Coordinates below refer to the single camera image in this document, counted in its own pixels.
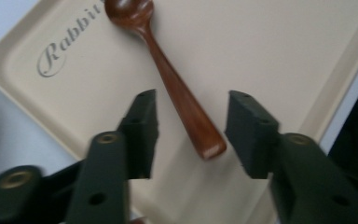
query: wooden spoon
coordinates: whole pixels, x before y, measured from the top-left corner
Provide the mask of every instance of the wooden spoon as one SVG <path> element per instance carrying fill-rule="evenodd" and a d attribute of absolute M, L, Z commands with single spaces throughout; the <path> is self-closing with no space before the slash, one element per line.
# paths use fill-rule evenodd
<path fill-rule="evenodd" d="M 196 98 L 179 77 L 158 46 L 150 29 L 154 5 L 152 0 L 105 0 L 110 21 L 138 34 L 148 46 L 165 88 L 199 155 L 209 160 L 226 150 L 226 142 L 213 126 Z"/>

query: beige tray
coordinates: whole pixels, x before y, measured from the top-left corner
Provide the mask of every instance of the beige tray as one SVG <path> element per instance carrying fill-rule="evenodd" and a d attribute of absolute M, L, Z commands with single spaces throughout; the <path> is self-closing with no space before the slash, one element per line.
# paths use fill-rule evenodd
<path fill-rule="evenodd" d="M 252 94 L 281 131 L 322 136 L 358 69 L 358 1 L 156 0 L 157 40 L 217 127 L 228 91 Z M 40 1 L 0 42 L 0 89 L 77 158 L 117 127 L 134 96 L 158 90 L 153 179 L 131 181 L 153 223 L 273 223 L 267 181 L 230 147 L 204 162 L 192 149 L 137 37 L 100 0 Z"/>

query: spoon bowl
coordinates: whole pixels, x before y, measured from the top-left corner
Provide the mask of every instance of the spoon bowl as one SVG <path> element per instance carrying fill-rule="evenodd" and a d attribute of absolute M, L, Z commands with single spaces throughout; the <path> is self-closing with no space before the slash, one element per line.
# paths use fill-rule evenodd
<path fill-rule="evenodd" d="M 209 160 L 226 150 L 226 142 L 199 102 L 165 57 L 150 29 L 152 0 L 105 0 L 110 21 L 133 30 L 146 43 L 188 136 L 199 155 Z"/>
<path fill-rule="evenodd" d="M 105 1 L 105 11 L 112 23 L 133 29 L 150 22 L 154 4 L 151 0 L 110 0 Z"/>

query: screw hole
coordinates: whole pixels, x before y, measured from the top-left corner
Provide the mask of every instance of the screw hole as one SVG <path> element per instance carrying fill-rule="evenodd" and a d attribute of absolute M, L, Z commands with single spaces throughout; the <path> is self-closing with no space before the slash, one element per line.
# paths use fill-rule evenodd
<path fill-rule="evenodd" d="M 300 134 L 292 134 L 289 136 L 289 140 L 292 141 L 293 143 L 295 144 L 298 144 L 298 145 L 307 145 L 310 143 L 310 140 L 307 138 L 307 137 L 304 137 Z"/>
<path fill-rule="evenodd" d="M 104 134 L 101 137 L 98 138 L 98 142 L 101 144 L 108 144 L 108 143 L 113 143 L 115 142 L 117 139 L 117 136 L 114 134 Z"/>
<path fill-rule="evenodd" d="M 32 177 L 32 173 L 28 171 L 19 171 L 5 177 L 0 187 L 2 189 L 14 189 L 27 183 Z"/>
<path fill-rule="evenodd" d="M 106 196 L 103 193 L 96 193 L 91 195 L 91 197 L 89 197 L 89 204 L 91 205 L 99 205 L 101 203 L 103 203 L 106 199 Z"/>
<path fill-rule="evenodd" d="M 342 206 L 349 206 L 351 203 L 350 201 L 348 201 L 348 199 L 346 199 L 345 197 L 341 196 L 341 195 L 334 195 L 333 197 L 331 197 L 331 199 Z"/>

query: spoon handle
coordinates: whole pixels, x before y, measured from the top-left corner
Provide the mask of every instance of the spoon handle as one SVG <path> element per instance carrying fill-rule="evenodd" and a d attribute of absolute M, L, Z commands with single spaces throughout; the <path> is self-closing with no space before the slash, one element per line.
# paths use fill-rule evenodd
<path fill-rule="evenodd" d="M 209 160 L 226 150 L 226 142 L 216 130 L 199 102 L 180 78 L 157 41 L 150 26 L 138 30 L 156 63 L 165 88 L 182 120 L 194 148 L 204 160 Z"/>

